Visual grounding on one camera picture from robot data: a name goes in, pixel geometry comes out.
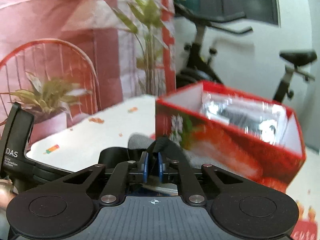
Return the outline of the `person's left hand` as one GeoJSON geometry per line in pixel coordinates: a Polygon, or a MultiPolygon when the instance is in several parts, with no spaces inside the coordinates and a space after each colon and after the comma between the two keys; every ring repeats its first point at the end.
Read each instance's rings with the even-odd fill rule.
{"type": "Polygon", "coordinates": [[[11,179],[6,176],[0,180],[0,206],[6,210],[11,200],[18,195],[18,190],[13,185],[11,179]]]}

